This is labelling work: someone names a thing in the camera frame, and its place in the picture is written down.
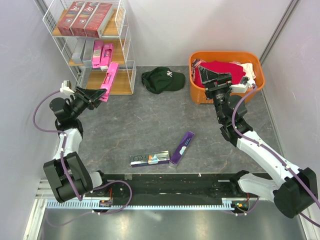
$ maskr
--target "orange plastic bin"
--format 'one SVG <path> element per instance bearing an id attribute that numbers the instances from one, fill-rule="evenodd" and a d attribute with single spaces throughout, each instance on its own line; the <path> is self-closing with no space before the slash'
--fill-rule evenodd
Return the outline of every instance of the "orange plastic bin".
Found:
<path id="1" fill-rule="evenodd" d="M 254 54 L 246 51 L 197 51 L 190 56 L 189 60 L 190 95 L 196 104 L 212 104 L 213 100 L 207 100 L 205 89 L 198 87 L 192 81 L 191 64 L 195 59 L 201 59 L 206 62 L 219 61 L 226 63 L 240 62 L 242 64 L 252 63 L 253 71 L 256 76 L 255 84 L 258 87 L 257 90 L 260 91 L 265 85 L 265 76 L 262 71 L 260 61 Z M 233 94 L 237 94 L 242 97 L 245 95 L 245 93 L 231 93 L 231 95 Z M 249 102 L 255 94 L 256 92 L 250 95 L 245 102 Z"/>

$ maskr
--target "white wall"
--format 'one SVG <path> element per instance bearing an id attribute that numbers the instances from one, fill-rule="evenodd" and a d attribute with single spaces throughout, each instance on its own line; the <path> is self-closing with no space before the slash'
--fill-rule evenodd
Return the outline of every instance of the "white wall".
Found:
<path id="1" fill-rule="evenodd" d="M 32 124 L 36 104 L 73 76 L 42 22 L 32 0 L 2 2 L 0 15 L 0 235 L 21 240 L 43 174 L 58 135 L 42 133 Z M 37 121 L 54 129 L 49 102 Z"/>
<path id="2" fill-rule="evenodd" d="M 284 155 L 320 186 L 320 1 L 303 0 L 263 65 L 265 93 Z M 319 210 L 317 220 L 320 222 Z"/>
<path id="3" fill-rule="evenodd" d="M 139 66 L 188 65 L 196 51 L 248 51 L 258 57 L 289 0 L 127 0 Z"/>

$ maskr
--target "shelf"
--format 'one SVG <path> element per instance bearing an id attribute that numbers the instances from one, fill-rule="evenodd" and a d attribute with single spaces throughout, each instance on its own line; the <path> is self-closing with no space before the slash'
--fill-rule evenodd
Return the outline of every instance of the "shelf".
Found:
<path id="1" fill-rule="evenodd" d="M 58 29 L 58 24 L 60 23 L 61 19 L 65 16 L 66 12 L 67 12 L 67 9 L 63 10 L 55 28 L 53 29 L 53 32 L 52 32 L 53 37 L 71 37 L 71 36 L 61 35 Z M 115 9 L 113 11 L 113 15 L 111 16 L 109 22 L 107 23 L 103 31 L 102 37 L 118 37 L 119 36 L 117 26 L 116 26 L 116 13 L 117 13 L 117 10 Z"/>
<path id="2" fill-rule="evenodd" d="M 125 57 L 121 48 L 120 40 L 103 40 L 105 44 L 113 43 L 113 56 L 112 56 L 112 62 L 117 63 L 119 65 L 125 64 Z M 84 66 L 83 63 L 74 63 L 74 61 L 70 58 L 70 61 L 68 63 L 69 66 Z"/>
<path id="3" fill-rule="evenodd" d="M 106 71 L 92 71 L 90 73 L 86 89 L 99 89 L 106 77 Z M 111 95 L 132 95 L 130 79 L 127 71 L 118 71 L 112 84 Z"/>

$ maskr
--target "pink box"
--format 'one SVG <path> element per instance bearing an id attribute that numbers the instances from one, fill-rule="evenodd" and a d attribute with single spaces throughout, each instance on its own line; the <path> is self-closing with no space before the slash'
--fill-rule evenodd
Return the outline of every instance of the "pink box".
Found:
<path id="1" fill-rule="evenodd" d="M 85 26 L 90 21 L 91 17 L 93 16 L 98 2 L 90 2 L 88 1 L 80 14 L 77 15 L 76 19 L 73 21 L 71 25 L 71 31 L 74 36 L 86 37 Z"/>
<path id="2" fill-rule="evenodd" d="M 61 21 L 58 23 L 58 29 L 63 36 L 73 36 L 70 26 L 77 18 L 79 12 L 85 7 L 84 1 L 74 1 Z"/>
<path id="3" fill-rule="evenodd" d="M 107 43 L 103 45 L 100 68 L 102 71 L 106 71 L 111 63 L 112 56 L 114 54 L 114 44 Z"/>
<path id="4" fill-rule="evenodd" d="M 101 101 L 106 102 L 108 101 L 109 98 L 109 94 L 111 91 L 111 86 L 112 83 L 114 82 L 115 78 L 116 78 L 116 74 L 119 68 L 119 64 L 118 63 L 111 63 L 109 65 L 108 71 L 106 72 L 104 81 L 100 87 L 100 89 L 106 89 L 106 92 L 104 93 L 104 95 L 100 98 Z"/>
<path id="5" fill-rule="evenodd" d="M 89 38 L 101 38 L 113 12 L 112 4 L 101 2 L 88 24 L 84 27 L 86 36 Z"/>
<path id="6" fill-rule="evenodd" d="M 103 40 L 96 40 L 93 47 L 92 67 L 97 69 L 100 67 L 101 53 L 104 46 Z"/>

